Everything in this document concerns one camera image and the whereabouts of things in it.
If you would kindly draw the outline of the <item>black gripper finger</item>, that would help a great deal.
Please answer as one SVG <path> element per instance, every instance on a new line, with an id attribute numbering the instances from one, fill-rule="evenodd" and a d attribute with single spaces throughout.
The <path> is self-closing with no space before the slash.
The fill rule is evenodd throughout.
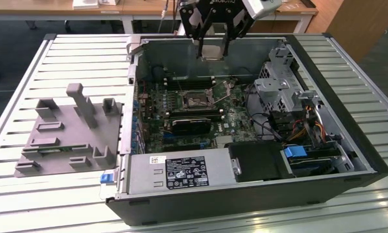
<path id="1" fill-rule="evenodd" d="M 204 36 L 212 25 L 213 7 L 209 1 L 181 1 L 179 13 L 185 35 L 195 41 L 197 57 L 203 56 Z"/>
<path id="2" fill-rule="evenodd" d="M 228 47 L 232 40 L 243 38 L 252 27 L 255 20 L 245 9 L 227 9 L 225 26 L 227 31 L 223 38 L 223 55 L 228 55 Z"/>

